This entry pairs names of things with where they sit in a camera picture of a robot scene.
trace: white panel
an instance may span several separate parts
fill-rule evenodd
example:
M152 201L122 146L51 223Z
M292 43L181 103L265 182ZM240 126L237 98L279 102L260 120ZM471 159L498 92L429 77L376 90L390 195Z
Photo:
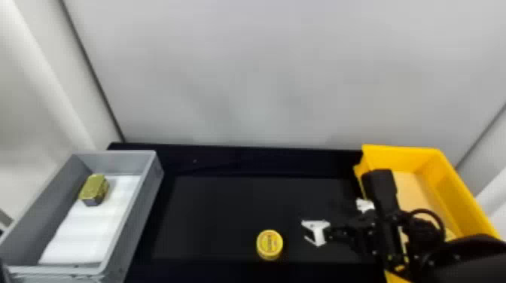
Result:
M502 0L67 0L131 142L422 145L504 104Z
M506 171L499 174L505 167L506 111L503 111L469 155L459 164L458 169L462 180L475 195L486 186L495 187L500 184L502 187L495 190L504 191L504 197L500 200L506 202L506 190L504 189Z

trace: yellow can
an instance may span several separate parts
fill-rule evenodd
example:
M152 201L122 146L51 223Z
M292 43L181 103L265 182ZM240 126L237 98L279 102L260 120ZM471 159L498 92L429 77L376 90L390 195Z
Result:
M283 238L275 230L264 230L257 237L257 253L265 260L275 260L283 249Z

